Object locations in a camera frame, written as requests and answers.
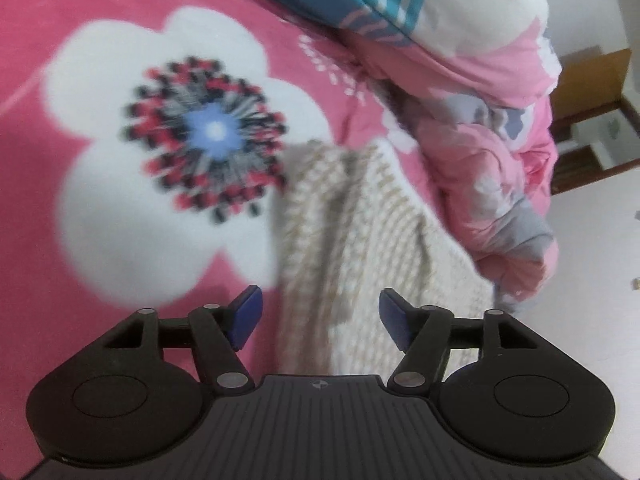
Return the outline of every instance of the bed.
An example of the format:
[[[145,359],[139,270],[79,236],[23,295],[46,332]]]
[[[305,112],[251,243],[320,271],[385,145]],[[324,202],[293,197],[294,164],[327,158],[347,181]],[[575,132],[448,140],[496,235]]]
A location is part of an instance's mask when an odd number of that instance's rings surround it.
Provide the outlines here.
[[[30,389],[135,309],[178,317],[259,285],[264,315],[241,357],[257,378],[278,369],[282,190],[310,140],[359,150],[386,139],[413,192],[450,225],[459,185],[444,184],[442,162],[372,90],[374,54],[273,0],[2,0],[0,37],[10,478],[40,458]],[[548,192],[553,161],[518,158],[534,176],[521,187]],[[189,366],[179,351],[166,358]]]

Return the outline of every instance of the crumpled quilt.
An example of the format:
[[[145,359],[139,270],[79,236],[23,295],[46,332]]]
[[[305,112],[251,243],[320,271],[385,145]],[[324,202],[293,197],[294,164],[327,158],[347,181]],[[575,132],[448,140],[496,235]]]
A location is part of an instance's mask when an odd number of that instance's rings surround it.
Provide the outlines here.
[[[412,97],[400,113],[446,197],[451,232],[500,297],[552,275],[544,215],[557,159],[548,96],[561,71],[546,0],[280,0],[342,29],[369,73]]]

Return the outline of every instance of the blue flower center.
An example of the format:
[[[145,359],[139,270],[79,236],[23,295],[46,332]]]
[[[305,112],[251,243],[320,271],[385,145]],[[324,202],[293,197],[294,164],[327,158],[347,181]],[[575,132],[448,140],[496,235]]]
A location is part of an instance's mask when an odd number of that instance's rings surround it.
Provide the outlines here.
[[[229,153],[242,148],[238,119],[225,114],[217,103],[185,113],[184,121],[190,131],[189,144],[203,150],[213,160],[226,160]]]

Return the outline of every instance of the silver screw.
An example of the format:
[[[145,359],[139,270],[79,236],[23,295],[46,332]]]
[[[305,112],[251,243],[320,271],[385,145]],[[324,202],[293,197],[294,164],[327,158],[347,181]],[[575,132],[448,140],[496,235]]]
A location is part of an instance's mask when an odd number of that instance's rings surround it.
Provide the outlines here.
[[[249,382],[249,377],[238,372],[227,372],[219,375],[216,382],[223,388],[241,388]]]
[[[394,377],[394,382],[404,388],[417,388],[422,386],[424,381],[424,375],[418,372],[400,372]]]

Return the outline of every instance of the cream knit garment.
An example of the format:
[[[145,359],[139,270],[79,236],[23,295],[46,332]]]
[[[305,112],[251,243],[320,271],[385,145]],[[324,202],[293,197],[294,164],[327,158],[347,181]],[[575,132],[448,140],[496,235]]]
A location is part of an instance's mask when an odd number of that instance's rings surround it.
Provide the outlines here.
[[[378,316],[385,287],[458,317],[492,308],[491,283],[408,183],[388,141],[360,152],[313,142],[299,168],[285,198],[280,373],[386,380],[404,354]],[[452,352],[448,369],[475,352]]]

